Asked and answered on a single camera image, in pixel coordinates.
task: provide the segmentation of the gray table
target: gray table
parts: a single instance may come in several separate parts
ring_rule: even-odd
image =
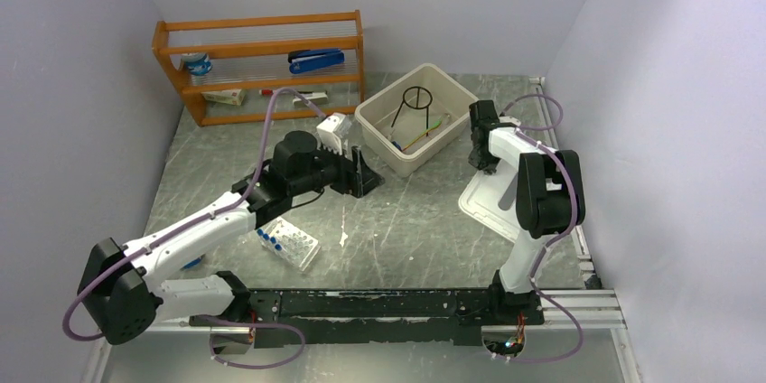
[[[377,93],[399,76],[369,75],[368,93]],[[527,93],[529,87],[527,78],[521,77],[453,76],[477,97],[495,100],[498,107]],[[345,89],[345,97],[334,96],[341,103],[356,97],[352,88]],[[250,113],[264,104],[264,99],[251,93],[243,107],[217,105],[210,114]],[[521,102],[512,115],[525,124],[542,125],[535,101]],[[276,121],[270,131],[267,156],[287,132],[300,129],[313,133],[318,122],[317,118]],[[252,173],[262,131],[262,123],[197,127],[184,112],[146,232],[155,232],[192,214],[233,182]],[[545,135],[534,136],[546,141]],[[350,131],[350,142],[364,145],[356,123]],[[369,165],[386,179],[384,185],[362,199],[327,191],[316,203],[284,215],[321,243],[319,254],[304,273],[262,248],[260,238],[251,233],[220,245],[198,266],[178,276],[203,277],[231,270],[254,288],[487,285],[513,245],[458,207],[460,194],[476,172],[467,162],[470,151],[470,130],[466,128],[428,163],[401,179],[362,146]],[[304,195],[295,203],[311,197]],[[348,238],[342,247],[344,221]],[[553,251],[539,283],[545,288],[583,287],[571,240],[563,240]]]

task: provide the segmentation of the stapler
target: stapler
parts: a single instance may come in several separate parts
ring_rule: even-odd
[[[323,69],[346,61],[341,49],[315,49],[312,51],[291,51],[287,54],[290,72],[293,74]]]

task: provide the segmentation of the floor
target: floor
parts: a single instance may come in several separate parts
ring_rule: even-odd
[[[373,73],[367,77],[368,97],[401,74]],[[528,79],[513,76],[457,74],[453,77],[479,98],[498,107],[526,94]],[[331,98],[341,103],[356,98],[354,87]],[[255,91],[242,107],[215,105],[211,115],[252,113],[265,101]],[[523,123],[541,126],[535,101],[511,111]],[[313,132],[316,118],[276,121],[273,145],[289,131]],[[147,233],[162,229],[215,200],[232,183],[251,174],[256,163],[262,123],[198,127],[184,111],[168,154]],[[534,135],[545,141],[544,135]],[[362,199],[327,191],[316,203],[284,217],[320,241],[321,250],[305,272],[288,265],[259,244],[254,233],[222,244],[179,277],[203,277],[230,270],[249,287],[474,287],[488,285],[513,245],[463,214],[457,201],[475,170],[468,165],[470,130],[445,147],[408,178],[402,179],[361,139],[354,124],[350,143],[362,145],[368,164],[386,182]],[[341,228],[348,234],[341,246]],[[575,247],[562,240],[547,260],[539,283],[544,288],[582,288]]]

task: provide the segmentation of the plastic bin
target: plastic bin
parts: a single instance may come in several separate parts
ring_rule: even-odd
[[[410,87],[423,87],[431,92],[433,101],[428,108],[429,127],[442,120],[442,124],[429,132],[417,145],[405,152],[400,146],[429,128],[425,125],[423,109],[402,106],[402,95]],[[416,106],[425,104],[426,96],[416,104],[416,92],[408,91],[408,103]],[[434,64],[422,64],[401,79],[381,90],[374,97],[357,107],[355,116],[361,123],[364,142],[393,169],[398,176],[407,177],[452,142],[468,125],[468,106],[478,99],[447,73]],[[394,127],[391,124],[396,118]]]

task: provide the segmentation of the wooden rack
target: wooden rack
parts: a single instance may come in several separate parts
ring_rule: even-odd
[[[302,74],[289,72],[288,52],[324,48],[343,50],[346,62]],[[154,31],[152,50],[199,126],[263,121],[266,116],[264,111],[207,117],[207,100],[201,94],[204,91],[357,82],[360,103],[364,100],[364,46],[359,10],[198,22],[160,21]],[[206,52],[212,62],[212,69],[204,76],[192,76],[182,65],[178,68],[173,65],[173,55],[195,52]],[[355,109],[356,106],[344,106],[323,110],[327,114],[351,114]],[[310,109],[276,111],[272,115],[273,119],[312,116]]]

